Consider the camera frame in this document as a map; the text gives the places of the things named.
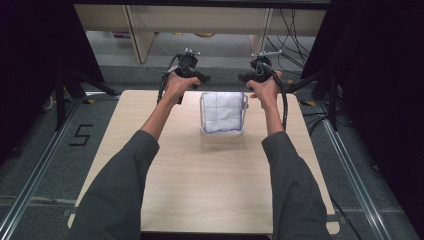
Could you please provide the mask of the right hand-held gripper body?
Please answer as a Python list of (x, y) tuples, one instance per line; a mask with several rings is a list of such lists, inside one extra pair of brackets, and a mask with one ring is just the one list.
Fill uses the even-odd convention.
[(280, 51), (262, 51), (258, 54), (252, 54), (252, 60), (250, 61), (250, 65), (254, 71), (254, 79), (257, 82), (265, 82), (269, 78), (274, 77), (276, 75), (275, 70), (272, 68), (270, 56), (275, 56), (279, 54)]

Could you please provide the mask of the person's right hand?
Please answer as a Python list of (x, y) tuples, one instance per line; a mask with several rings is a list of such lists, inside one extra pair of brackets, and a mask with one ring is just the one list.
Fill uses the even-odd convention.
[(249, 80), (246, 86), (253, 89), (252, 99), (259, 99), (261, 107), (264, 110), (274, 109), (277, 107), (277, 95), (279, 86), (273, 77), (270, 77), (265, 82), (259, 83), (254, 80)]

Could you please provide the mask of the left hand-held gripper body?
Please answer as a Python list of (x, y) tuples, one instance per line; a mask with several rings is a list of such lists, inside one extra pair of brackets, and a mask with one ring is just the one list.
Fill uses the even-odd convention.
[(201, 74), (195, 71), (195, 67), (198, 63), (196, 53), (189, 48), (186, 48), (183, 54), (177, 55), (178, 65), (175, 69), (175, 73), (182, 78), (201, 78)]

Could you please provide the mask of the black metal stand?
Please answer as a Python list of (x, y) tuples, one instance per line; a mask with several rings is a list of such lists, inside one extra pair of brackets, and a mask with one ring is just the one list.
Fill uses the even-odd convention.
[(57, 108), (57, 130), (64, 125), (66, 120), (65, 90), (67, 90), (72, 99), (82, 100), (87, 97), (87, 94), (80, 85), (80, 82), (86, 82), (110, 96), (120, 95), (120, 92), (108, 87), (105, 83), (95, 80), (70, 67), (64, 67), (62, 70), (59, 70), (55, 76), (54, 82)]
[(322, 101), (325, 98), (329, 100), (329, 110), (327, 113), (327, 119), (334, 131), (338, 130), (336, 123), (336, 106), (337, 106), (337, 80), (331, 70), (323, 68), (318, 70), (316, 73), (302, 79), (299, 83), (289, 87), (286, 92), (294, 93), (303, 87), (315, 82), (316, 85), (312, 90), (311, 96), (314, 100)]

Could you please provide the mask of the aluminium floor rail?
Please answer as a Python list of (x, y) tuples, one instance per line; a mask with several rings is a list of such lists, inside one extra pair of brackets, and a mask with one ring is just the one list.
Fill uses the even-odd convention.
[(59, 128), (57, 128), (43, 154), (37, 161), (30, 176), (28, 177), (25, 185), (20, 193), (14, 199), (7, 214), (0, 223), (0, 240), (9, 240), (13, 235), (18, 223), (20, 222), (35, 190), (39, 186), (45, 172), (47, 171), (54, 154), (56, 153), (60, 143), (66, 134), (70, 122), (75, 115), (75, 112), (82, 104), (81, 99), (72, 100), (69, 108), (66, 110), (65, 119)]
[(393, 240), (382, 215), (379, 213), (367, 188), (365, 187), (338, 131), (335, 129), (335, 122), (327, 117), (323, 123), (326, 132), (335, 148), (341, 165), (347, 175), (350, 185), (356, 198), (364, 212), (364, 215), (377, 240)]

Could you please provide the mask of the person's left hand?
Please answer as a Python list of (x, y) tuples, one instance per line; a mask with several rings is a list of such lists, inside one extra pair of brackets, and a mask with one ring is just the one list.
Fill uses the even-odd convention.
[(197, 77), (182, 78), (176, 73), (171, 73), (167, 78), (165, 93), (162, 95), (160, 102), (174, 106), (180, 102), (180, 98), (188, 88), (200, 84), (201, 81)]

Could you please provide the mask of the light wooden desk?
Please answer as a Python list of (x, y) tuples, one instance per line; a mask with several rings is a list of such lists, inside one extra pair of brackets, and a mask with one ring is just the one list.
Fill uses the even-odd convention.
[(86, 31), (127, 32), (139, 63), (146, 61), (156, 32), (248, 35), (252, 51), (258, 53), (267, 35), (289, 32), (283, 24), (289, 18), (294, 19), (293, 34), (314, 37), (325, 16), (323, 10), (284, 8), (107, 4), (76, 4), (74, 8)]

